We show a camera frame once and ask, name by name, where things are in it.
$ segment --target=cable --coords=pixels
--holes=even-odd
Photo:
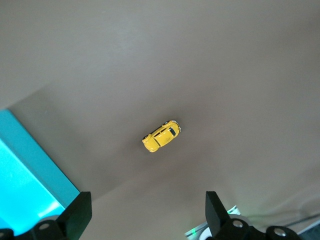
[[[305,217],[305,218],[302,218],[302,219],[300,219],[298,221],[293,221],[291,223],[288,223],[288,224],[284,225],[284,227],[287,228],[289,226],[296,225],[296,224],[299,224],[299,223],[302,223],[302,222],[305,222],[305,221],[308,221],[308,220],[311,220],[311,219],[315,219],[317,217],[320,217],[320,213],[315,214],[315,215],[311,215],[311,216],[308,216],[308,217]]]

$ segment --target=toy car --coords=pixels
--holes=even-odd
[[[181,127],[175,120],[166,121],[161,127],[146,135],[142,142],[149,152],[154,153],[176,138],[180,132]]]

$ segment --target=car window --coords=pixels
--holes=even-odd
[[[175,130],[173,130],[171,127],[169,128],[169,131],[172,133],[172,135],[173,135],[173,136],[175,136],[175,135],[176,135]]]
[[[156,131],[158,131],[161,127],[158,127],[156,130],[154,130],[153,132],[151,132],[150,134],[155,133]]]

